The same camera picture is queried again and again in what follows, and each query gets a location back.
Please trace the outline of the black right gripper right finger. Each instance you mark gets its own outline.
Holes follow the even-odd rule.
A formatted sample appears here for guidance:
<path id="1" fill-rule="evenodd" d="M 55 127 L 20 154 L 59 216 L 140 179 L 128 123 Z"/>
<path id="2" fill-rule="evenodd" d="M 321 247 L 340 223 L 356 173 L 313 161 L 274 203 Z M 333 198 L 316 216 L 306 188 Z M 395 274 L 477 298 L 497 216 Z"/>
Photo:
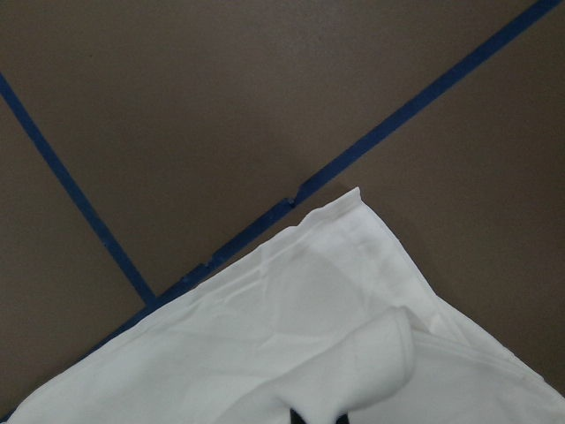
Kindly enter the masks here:
<path id="1" fill-rule="evenodd" d="M 347 413 L 340 415 L 337 419 L 335 424 L 350 424 L 350 419 Z"/>

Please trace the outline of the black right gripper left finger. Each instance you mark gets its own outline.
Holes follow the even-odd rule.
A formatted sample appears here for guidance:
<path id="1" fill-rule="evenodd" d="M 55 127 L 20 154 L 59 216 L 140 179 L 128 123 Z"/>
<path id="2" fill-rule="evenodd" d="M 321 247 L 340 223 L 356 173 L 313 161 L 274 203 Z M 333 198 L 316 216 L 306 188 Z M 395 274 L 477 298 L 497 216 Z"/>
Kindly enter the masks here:
<path id="1" fill-rule="evenodd" d="M 294 410 L 290 410 L 290 424 L 305 424 L 303 418 Z"/>

